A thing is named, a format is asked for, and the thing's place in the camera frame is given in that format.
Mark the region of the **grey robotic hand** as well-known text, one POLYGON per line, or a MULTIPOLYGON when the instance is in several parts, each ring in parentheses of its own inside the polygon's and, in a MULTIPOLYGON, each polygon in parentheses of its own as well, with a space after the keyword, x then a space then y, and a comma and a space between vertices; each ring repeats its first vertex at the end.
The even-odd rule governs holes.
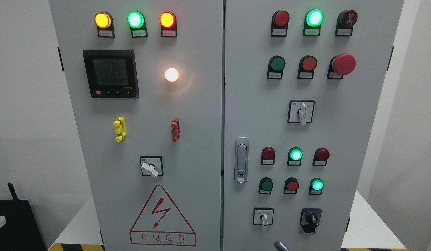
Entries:
POLYGON ((281 241, 275 241, 274 242, 274 247, 278 251, 289 251, 289 249, 281 241))

